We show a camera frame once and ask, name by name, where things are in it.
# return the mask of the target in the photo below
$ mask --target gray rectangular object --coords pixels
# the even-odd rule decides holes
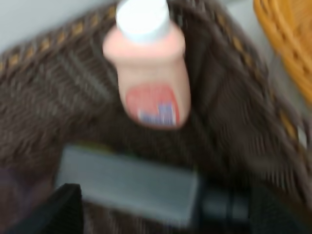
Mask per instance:
[[[56,187],[64,183],[79,184],[89,202],[182,228],[201,186],[196,173],[75,145],[63,151]]]

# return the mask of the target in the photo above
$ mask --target white surface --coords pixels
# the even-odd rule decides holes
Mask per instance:
[[[110,1],[0,0],[0,53]]]
[[[167,1],[124,0],[117,7],[116,22],[119,30],[129,40],[156,41],[165,37],[170,30]]]

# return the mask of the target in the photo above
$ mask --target bottle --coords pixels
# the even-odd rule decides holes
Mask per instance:
[[[166,0],[124,0],[116,22],[103,53],[117,69],[126,113],[153,128],[181,127],[191,108],[185,39],[170,21]]]

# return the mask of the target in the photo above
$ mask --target white bottle cap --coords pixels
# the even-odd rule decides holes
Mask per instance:
[[[116,13],[118,29],[133,42],[153,42],[169,33],[166,0],[123,0]]]

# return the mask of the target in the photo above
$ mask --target black object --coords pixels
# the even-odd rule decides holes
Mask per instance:
[[[5,234],[83,234],[80,186],[64,184]]]
[[[220,188],[197,173],[138,158],[67,147],[45,204],[6,234],[82,234],[84,198],[178,228],[239,227],[253,234],[311,234],[312,213],[270,185]]]

